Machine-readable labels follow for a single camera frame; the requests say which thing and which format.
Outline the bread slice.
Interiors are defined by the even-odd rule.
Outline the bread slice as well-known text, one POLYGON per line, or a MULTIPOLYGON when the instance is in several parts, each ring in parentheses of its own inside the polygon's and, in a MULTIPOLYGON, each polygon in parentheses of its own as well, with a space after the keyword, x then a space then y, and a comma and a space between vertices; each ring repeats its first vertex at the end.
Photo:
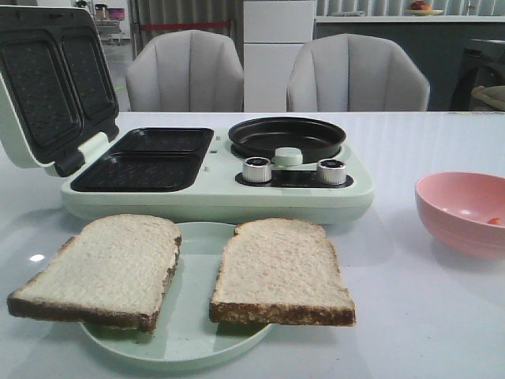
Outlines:
POLYGON ((356 306, 323 227, 267 218, 235 227, 223 248, 209 317, 240 324, 351 326, 356 306))
POLYGON ((180 229, 163 218, 122 214, 95 220, 8 296, 9 314, 151 334, 180 246, 180 229))

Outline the pink plastic bowl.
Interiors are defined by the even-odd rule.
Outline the pink plastic bowl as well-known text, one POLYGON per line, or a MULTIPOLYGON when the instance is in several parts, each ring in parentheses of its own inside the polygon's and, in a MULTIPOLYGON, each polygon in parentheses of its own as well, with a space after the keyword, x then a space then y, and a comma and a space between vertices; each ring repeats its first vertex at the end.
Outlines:
POLYGON ((472 257, 504 258, 504 178, 444 171, 417 180, 417 212, 428 232, 472 257), (499 217, 500 225, 487 221, 499 217))

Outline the breakfast maker hinged lid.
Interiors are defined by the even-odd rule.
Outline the breakfast maker hinged lid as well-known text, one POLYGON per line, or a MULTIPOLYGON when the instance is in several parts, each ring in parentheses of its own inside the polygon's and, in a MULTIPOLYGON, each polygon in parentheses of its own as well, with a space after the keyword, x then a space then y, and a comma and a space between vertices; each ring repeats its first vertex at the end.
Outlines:
POLYGON ((72 175, 116 138, 118 111, 88 12, 2 6, 1 144, 15 165, 72 175))

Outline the shrimp with red tail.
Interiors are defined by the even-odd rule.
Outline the shrimp with red tail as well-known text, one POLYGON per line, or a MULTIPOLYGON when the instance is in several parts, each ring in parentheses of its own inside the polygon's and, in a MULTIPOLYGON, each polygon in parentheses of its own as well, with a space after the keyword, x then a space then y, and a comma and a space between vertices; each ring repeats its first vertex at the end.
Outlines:
POLYGON ((500 225, 501 219, 499 217, 494 217, 494 218, 491 218, 490 220, 488 220, 487 223, 491 224, 491 225, 500 225))

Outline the mint green breakfast maker base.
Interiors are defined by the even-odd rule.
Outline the mint green breakfast maker base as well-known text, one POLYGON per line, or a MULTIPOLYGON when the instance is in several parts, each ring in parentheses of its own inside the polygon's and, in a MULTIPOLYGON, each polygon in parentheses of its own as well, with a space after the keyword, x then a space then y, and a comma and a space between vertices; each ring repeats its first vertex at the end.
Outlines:
POLYGON ((139 128, 110 144, 62 185, 65 207, 96 219, 149 214, 174 222, 242 223, 287 217, 315 223, 355 220, 366 213, 374 185, 344 144, 339 186, 320 183, 316 165, 276 167, 267 183, 246 183, 242 159, 222 128, 139 128))

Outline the left silver control knob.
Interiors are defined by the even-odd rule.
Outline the left silver control knob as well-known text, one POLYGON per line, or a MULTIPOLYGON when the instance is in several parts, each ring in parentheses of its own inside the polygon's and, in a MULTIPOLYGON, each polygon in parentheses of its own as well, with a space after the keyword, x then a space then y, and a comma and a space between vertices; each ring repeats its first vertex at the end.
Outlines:
POLYGON ((266 183, 271 181, 271 161, 268 158, 253 156, 242 164, 241 175, 246 182, 266 183))

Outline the silver control knob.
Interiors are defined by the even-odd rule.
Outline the silver control knob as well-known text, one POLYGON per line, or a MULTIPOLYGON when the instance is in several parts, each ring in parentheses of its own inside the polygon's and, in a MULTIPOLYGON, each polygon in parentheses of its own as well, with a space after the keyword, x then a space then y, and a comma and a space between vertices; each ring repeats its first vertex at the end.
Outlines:
POLYGON ((346 182, 346 164, 337 159, 322 159, 316 165, 316 179, 329 186, 340 186, 346 182))
POLYGON ((246 182, 266 183, 271 181, 271 161, 268 158, 253 156, 242 164, 241 175, 246 182))

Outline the right silver control knob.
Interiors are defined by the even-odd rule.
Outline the right silver control knob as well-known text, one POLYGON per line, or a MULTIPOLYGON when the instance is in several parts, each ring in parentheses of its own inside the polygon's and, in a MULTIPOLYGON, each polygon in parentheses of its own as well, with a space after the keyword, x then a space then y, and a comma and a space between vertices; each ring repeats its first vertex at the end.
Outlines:
POLYGON ((316 179, 329 186, 340 186, 346 182, 346 164, 337 159, 322 159, 316 165, 316 179))

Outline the black round frying pan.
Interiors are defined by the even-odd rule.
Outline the black round frying pan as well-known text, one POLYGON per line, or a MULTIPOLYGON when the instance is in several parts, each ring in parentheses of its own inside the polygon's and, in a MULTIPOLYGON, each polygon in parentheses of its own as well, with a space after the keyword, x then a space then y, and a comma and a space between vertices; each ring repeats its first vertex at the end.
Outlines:
POLYGON ((304 163, 339 153, 346 132, 330 122, 301 117, 265 117, 241 122, 228 132, 234 151, 242 157, 273 158, 278 148, 298 148, 304 163))

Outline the left grey upholstered chair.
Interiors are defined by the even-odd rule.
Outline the left grey upholstered chair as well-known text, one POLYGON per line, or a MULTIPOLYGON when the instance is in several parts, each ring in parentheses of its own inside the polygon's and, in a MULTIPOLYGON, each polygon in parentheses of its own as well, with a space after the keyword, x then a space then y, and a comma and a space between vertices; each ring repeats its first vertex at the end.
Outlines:
POLYGON ((244 72, 228 36, 200 30, 156 36, 125 81, 131 111, 243 111, 244 72))

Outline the grey upholstered chair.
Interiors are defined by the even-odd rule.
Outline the grey upholstered chair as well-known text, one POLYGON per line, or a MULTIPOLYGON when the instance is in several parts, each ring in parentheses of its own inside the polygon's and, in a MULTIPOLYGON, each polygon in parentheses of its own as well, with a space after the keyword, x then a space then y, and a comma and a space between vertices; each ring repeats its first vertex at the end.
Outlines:
POLYGON ((244 72, 228 36, 200 30, 156 36, 125 81, 131 111, 243 111, 244 72))
POLYGON ((292 112, 426 111, 430 84, 395 42, 338 34, 305 43, 286 89, 292 112))

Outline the right grey upholstered chair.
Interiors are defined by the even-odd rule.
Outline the right grey upholstered chair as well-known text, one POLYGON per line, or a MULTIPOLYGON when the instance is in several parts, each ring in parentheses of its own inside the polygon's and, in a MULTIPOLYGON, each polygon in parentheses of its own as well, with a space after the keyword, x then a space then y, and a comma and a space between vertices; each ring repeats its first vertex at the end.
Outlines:
POLYGON ((292 112, 426 111, 430 84, 395 42, 338 34, 305 43, 286 89, 292 112))

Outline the mint green round plate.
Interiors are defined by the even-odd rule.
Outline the mint green round plate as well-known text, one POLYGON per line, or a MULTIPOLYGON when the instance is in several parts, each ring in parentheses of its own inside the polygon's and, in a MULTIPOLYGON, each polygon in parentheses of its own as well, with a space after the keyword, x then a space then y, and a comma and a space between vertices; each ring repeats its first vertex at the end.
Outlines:
POLYGON ((87 336, 127 363, 151 370, 197 370, 235 358, 257 345, 272 325, 214 323, 209 306, 221 252, 234 235, 226 223, 179 226, 178 266, 152 334, 83 324, 87 336))

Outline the white refrigerator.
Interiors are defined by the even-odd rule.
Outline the white refrigerator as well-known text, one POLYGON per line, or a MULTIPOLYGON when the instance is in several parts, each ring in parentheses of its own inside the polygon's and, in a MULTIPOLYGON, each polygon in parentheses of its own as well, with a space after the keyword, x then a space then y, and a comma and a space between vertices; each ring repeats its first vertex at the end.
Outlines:
POLYGON ((245 1, 244 109, 284 112, 294 60, 312 40, 315 1, 245 1))

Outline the fruit plate on counter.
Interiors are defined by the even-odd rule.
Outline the fruit plate on counter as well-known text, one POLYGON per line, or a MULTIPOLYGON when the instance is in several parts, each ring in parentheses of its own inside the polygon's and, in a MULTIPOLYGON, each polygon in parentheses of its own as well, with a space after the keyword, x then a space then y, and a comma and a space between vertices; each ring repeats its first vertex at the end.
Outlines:
POLYGON ((407 6, 407 12, 416 17, 427 17, 440 15, 444 12, 444 10, 433 9, 427 2, 416 0, 407 6))

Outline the dark washing machine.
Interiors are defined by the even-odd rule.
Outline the dark washing machine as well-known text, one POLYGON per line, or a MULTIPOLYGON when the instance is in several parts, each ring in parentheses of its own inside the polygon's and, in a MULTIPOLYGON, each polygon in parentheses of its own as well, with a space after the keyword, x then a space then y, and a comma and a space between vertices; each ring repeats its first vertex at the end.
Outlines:
POLYGON ((451 111, 497 111, 471 95, 477 86, 486 88, 504 85, 504 41, 472 39, 464 47, 451 111))

